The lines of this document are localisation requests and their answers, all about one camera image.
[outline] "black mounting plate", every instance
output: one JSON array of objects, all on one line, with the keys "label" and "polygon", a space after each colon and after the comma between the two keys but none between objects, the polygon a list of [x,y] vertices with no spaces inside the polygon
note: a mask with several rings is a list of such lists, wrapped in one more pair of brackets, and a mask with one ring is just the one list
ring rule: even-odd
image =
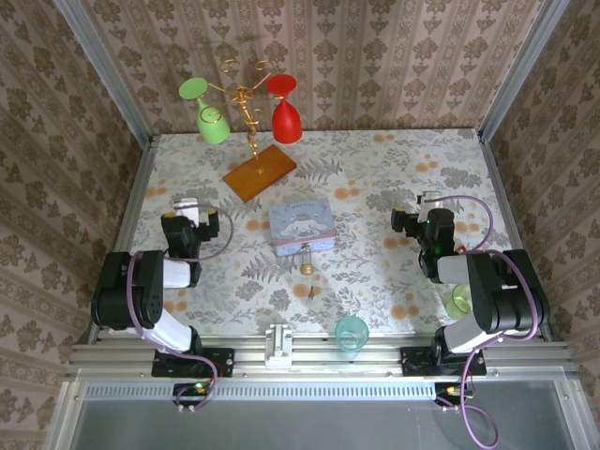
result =
[{"label": "black mounting plate", "polygon": [[[233,349],[204,347],[202,356],[215,363],[219,377],[232,377],[235,356]],[[155,378],[210,378],[211,370],[201,361],[155,352],[152,376]]]},{"label": "black mounting plate", "polygon": [[[402,347],[400,348],[400,362],[402,364],[402,376],[404,377],[437,377],[437,376],[460,376],[465,367],[468,355],[452,355],[451,362],[442,362],[434,366],[428,357],[431,347]],[[469,367],[473,376],[487,375],[486,361],[484,355],[479,351]]]}]

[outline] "wallpaper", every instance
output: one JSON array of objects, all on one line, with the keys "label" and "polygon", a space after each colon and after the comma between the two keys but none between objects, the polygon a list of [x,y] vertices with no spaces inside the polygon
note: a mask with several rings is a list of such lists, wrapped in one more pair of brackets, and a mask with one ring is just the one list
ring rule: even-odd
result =
[{"label": "wallpaper", "polygon": [[[190,77],[298,80],[305,129],[474,128],[542,0],[83,0],[153,133],[195,131]],[[239,65],[223,66],[236,59]],[[230,68],[227,73],[222,68]],[[209,89],[206,98],[224,101]],[[270,102],[260,102],[261,129]],[[245,125],[228,107],[232,127]]]},{"label": "wallpaper", "polygon": [[492,142],[600,424],[600,1],[571,1]]},{"label": "wallpaper", "polygon": [[38,449],[139,147],[52,2],[0,2],[0,448]]}]

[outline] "wall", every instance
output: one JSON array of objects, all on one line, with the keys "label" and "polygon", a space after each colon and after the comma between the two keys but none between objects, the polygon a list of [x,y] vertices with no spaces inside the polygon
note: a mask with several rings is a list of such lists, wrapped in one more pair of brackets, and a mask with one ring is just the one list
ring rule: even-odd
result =
[{"label": "wall", "polygon": [[[257,75],[248,69],[260,59],[298,79],[290,99],[305,129],[473,128],[542,0],[83,4],[159,134],[195,131],[195,105],[177,95],[184,80],[200,76],[233,86],[241,69],[253,81]],[[230,58],[241,65],[221,73]],[[207,98],[223,101],[217,91]],[[262,129],[269,128],[271,105],[260,107]],[[234,128],[244,124],[237,118]]]},{"label": "wall", "polygon": [[139,156],[52,2],[0,2],[0,448],[41,448]]},{"label": "wall", "polygon": [[571,1],[492,149],[600,423],[600,1]]}]

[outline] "teal cup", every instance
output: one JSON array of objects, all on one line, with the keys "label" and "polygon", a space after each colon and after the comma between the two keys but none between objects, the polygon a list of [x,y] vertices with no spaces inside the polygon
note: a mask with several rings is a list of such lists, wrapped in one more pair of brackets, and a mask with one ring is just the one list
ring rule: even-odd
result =
[{"label": "teal cup", "polygon": [[337,322],[336,342],[341,350],[355,353],[368,341],[367,324],[356,316],[346,316]]}]

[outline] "clear plastic cup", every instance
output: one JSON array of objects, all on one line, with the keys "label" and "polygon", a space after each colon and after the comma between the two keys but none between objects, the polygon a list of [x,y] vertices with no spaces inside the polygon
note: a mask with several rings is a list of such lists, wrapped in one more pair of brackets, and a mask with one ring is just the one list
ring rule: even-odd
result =
[{"label": "clear plastic cup", "polygon": [[452,295],[446,303],[446,312],[450,319],[459,321],[473,309],[471,288],[468,284],[457,284],[452,290]]},{"label": "clear plastic cup", "polygon": [[337,322],[336,342],[341,350],[355,353],[368,341],[368,327],[356,316],[346,316]]}]

